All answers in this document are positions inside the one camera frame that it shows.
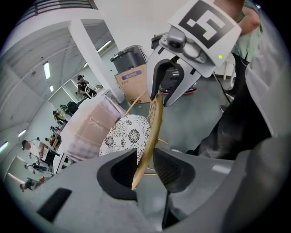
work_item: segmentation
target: ceiling light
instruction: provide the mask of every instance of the ceiling light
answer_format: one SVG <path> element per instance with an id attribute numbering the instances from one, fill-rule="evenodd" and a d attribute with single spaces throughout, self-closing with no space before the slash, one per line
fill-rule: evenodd
<path id="1" fill-rule="evenodd" d="M 45 71 L 45 77 L 48 79 L 50 77 L 50 65 L 49 62 L 47 61 L 45 64 L 43 64 L 44 71 Z"/>
<path id="2" fill-rule="evenodd" d="M 8 146 L 8 142 L 5 142 L 2 146 L 0 146 L 0 153 Z"/>
<path id="3" fill-rule="evenodd" d="M 18 137 L 22 136 L 26 132 L 26 129 L 22 131 L 20 134 L 18 134 Z"/>
<path id="4" fill-rule="evenodd" d="M 97 52 L 100 52 L 102 49 L 104 49 L 107 45 L 109 45 L 112 42 L 112 40 L 107 41 L 105 45 L 103 45 Z"/>

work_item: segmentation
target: ceiling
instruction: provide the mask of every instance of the ceiling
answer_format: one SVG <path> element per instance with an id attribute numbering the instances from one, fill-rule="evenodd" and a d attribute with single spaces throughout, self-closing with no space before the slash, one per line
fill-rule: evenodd
<path id="1" fill-rule="evenodd" d="M 97 50 L 113 40 L 104 23 L 85 25 L 85 29 Z M 15 143 L 19 143 L 21 138 L 17 138 L 17 132 L 23 125 L 28 126 L 44 101 L 53 94 L 49 86 L 58 90 L 85 64 L 67 27 L 20 42 L 0 60 L 0 145 L 7 141 L 8 132 L 16 135 Z M 45 78 L 42 66 L 46 61 L 50 64 L 49 79 Z"/>

